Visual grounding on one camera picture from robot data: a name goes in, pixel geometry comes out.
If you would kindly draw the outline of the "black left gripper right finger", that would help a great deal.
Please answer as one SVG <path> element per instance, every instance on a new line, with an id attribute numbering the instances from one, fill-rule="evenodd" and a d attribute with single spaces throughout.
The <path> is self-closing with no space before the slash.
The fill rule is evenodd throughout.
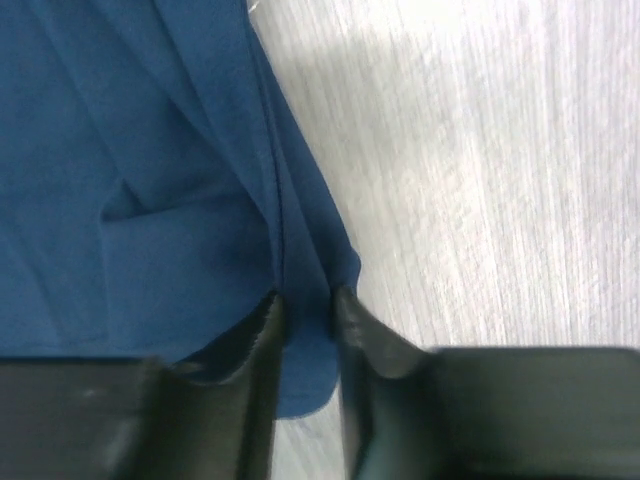
<path id="1" fill-rule="evenodd" d="M 350 479 L 635 479 L 639 354 L 420 349 L 333 296 Z"/>

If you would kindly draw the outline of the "navy blue t shirt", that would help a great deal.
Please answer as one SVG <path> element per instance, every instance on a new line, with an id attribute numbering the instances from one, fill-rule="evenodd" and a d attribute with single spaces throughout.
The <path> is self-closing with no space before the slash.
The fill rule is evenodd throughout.
<path id="1" fill-rule="evenodd" d="M 359 271 L 245 2 L 2 3 L 3 355 L 187 360 L 276 290 L 301 416 Z"/>

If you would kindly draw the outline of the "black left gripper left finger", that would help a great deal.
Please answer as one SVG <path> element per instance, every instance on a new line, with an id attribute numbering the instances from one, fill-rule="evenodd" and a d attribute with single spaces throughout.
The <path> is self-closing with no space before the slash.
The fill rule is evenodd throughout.
<path id="1" fill-rule="evenodd" d="M 266 479 L 285 337 L 267 295 L 174 365 L 3 358 L 5 479 Z"/>

